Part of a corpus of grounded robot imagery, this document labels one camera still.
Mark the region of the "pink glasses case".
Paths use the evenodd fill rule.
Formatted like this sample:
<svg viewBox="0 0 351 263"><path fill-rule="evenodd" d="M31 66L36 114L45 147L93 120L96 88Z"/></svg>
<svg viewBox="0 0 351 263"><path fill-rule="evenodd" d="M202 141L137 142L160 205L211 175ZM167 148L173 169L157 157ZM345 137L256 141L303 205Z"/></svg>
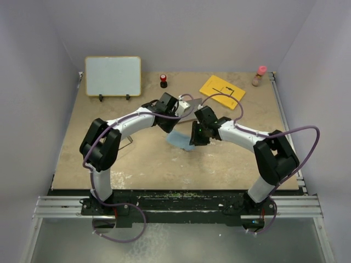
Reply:
<svg viewBox="0 0 351 263"><path fill-rule="evenodd" d="M186 123L192 122L196 120L195 111L198 110L198 106L202 103L201 98L197 98L194 100L186 100L186 102L190 105L189 108L184 112L185 117L180 119L178 123Z"/></svg>

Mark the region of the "blue cleaning cloth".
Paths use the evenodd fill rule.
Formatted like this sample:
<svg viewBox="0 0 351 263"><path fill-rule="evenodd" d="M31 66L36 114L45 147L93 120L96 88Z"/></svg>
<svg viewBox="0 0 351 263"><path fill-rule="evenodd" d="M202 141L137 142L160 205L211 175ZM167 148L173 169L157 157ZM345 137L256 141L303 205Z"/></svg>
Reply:
<svg viewBox="0 0 351 263"><path fill-rule="evenodd" d="M190 139L190 136L180 133L176 130L170 132L166 137L166 141L169 144L185 151L191 151L195 148L194 145L190 145Z"/></svg>

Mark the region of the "thin framed sunglasses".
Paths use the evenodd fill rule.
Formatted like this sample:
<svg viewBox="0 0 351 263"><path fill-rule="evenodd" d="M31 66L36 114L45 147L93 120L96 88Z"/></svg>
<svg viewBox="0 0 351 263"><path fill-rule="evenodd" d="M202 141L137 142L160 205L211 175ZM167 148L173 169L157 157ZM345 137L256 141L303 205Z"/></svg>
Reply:
<svg viewBox="0 0 351 263"><path fill-rule="evenodd" d="M130 144L133 143L133 139L131 136L128 136L126 138L124 138L123 140L121 140L120 145L119 145L119 150L122 150L124 148L126 148L127 146L129 146Z"/></svg>

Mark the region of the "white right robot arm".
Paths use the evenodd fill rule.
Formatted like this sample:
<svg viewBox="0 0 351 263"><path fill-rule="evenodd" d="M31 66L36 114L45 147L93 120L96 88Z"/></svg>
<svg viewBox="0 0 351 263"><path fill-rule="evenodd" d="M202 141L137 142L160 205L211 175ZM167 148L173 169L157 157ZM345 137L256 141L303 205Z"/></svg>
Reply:
<svg viewBox="0 0 351 263"><path fill-rule="evenodd" d="M228 117L217 118L208 106L195 111L195 116L197 120L192 123L190 145L205 146L215 139L254 153L259 178L244 194L244 209L249 214L257 214L271 191L299 166L290 143L279 130L261 134Z"/></svg>

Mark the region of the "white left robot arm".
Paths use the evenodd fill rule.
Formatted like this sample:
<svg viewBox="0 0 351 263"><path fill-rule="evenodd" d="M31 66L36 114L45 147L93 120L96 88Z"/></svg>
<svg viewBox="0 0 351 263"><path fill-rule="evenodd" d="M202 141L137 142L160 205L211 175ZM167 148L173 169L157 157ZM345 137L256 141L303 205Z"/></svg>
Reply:
<svg viewBox="0 0 351 263"><path fill-rule="evenodd" d="M104 121L95 119L81 145L82 166L89 170L90 196L80 200L83 215L109 215L117 207L131 207L130 201L118 201L111 188L111 167L117 160L120 142L134 133L158 126L170 133L175 125L191 111L182 96L175 98L163 93L160 99L142 104L134 112Z"/></svg>

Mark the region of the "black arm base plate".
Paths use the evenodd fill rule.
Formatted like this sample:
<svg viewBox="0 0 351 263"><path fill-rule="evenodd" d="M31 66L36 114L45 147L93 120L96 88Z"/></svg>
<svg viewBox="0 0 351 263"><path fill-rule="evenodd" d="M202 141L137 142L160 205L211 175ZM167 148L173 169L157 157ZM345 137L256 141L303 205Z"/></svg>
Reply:
<svg viewBox="0 0 351 263"><path fill-rule="evenodd" d="M264 217L277 211L271 199L251 204L243 190L113 190L106 205L89 190L50 190L48 195L74 197L80 215L115 219L117 227L143 222L263 226Z"/></svg>

